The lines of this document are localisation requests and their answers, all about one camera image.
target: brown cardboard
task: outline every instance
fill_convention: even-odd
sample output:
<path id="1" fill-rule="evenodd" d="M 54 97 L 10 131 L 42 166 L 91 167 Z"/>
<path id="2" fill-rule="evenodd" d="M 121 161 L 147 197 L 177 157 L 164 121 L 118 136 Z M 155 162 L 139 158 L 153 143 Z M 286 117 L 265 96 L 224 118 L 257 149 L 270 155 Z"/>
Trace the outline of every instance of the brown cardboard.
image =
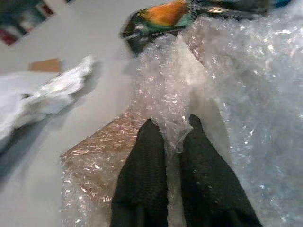
<path id="1" fill-rule="evenodd" d="M 29 65 L 29 71 L 39 72 L 61 72 L 61 62 L 59 58 L 49 59 L 45 61 L 36 61 Z"/>

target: gray floor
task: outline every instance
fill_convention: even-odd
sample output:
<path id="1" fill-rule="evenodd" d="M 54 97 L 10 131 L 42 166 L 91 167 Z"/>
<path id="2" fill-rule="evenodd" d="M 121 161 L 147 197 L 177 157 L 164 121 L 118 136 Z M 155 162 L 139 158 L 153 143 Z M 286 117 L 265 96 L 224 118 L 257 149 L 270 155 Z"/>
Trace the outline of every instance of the gray floor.
<path id="1" fill-rule="evenodd" d="M 136 61 L 118 33 L 132 12 L 160 2 L 75 0 L 0 54 L 0 73 L 54 57 L 63 60 L 65 70 L 88 54 L 98 60 L 75 104 L 17 131 L 0 157 L 1 227 L 60 226 L 59 155 L 127 108 Z"/>

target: brown surface under bubble wrap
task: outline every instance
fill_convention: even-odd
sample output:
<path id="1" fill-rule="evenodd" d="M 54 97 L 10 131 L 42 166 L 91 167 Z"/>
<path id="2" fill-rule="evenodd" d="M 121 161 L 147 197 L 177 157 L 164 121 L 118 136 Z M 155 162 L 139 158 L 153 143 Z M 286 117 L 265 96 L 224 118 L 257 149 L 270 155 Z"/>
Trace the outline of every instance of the brown surface under bubble wrap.
<path id="1" fill-rule="evenodd" d="M 106 213 L 110 213 L 119 172 L 145 120 L 139 115 L 126 112 L 62 154 L 65 169 L 63 186 L 68 183 L 73 184 L 73 187 L 78 186 L 94 204 L 101 204 L 106 208 Z M 70 193 L 69 189 L 63 191 L 65 198 L 67 193 Z"/>

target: clear plastic bubble wrap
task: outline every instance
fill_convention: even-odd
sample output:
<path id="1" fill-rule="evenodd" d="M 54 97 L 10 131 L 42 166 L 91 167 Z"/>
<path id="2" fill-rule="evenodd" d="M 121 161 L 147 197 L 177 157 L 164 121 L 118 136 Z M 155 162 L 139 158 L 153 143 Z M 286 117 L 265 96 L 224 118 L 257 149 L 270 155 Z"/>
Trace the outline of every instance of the clear plastic bubble wrap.
<path id="1" fill-rule="evenodd" d="M 200 109 L 211 100 L 227 129 L 230 149 L 218 152 L 266 227 L 303 226 L 302 27 L 303 18 L 290 15 L 240 22 L 201 17 L 183 33 L 205 66 L 195 85 Z M 202 120 L 206 128 L 218 123 Z M 222 147 L 218 132 L 206 131 Z"/>

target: floor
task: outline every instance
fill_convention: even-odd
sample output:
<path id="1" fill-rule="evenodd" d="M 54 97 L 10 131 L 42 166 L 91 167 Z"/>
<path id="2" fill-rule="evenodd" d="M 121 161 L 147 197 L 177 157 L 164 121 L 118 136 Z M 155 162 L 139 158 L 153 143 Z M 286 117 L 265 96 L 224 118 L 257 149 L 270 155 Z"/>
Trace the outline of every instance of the floor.
<path id="1" fill-rule="evenodd" d="M 0 53 L 0 73 L 59 57 L 63 69 L 92 54 L 98 61 L 76 102 L 18 130 L 0 157 L 1 227 L 60 226 L 60 154 L 129 105 L 136 74 L 118 34 L 128 16 L 161 0 L 75 0 L 15 46 Z"/>

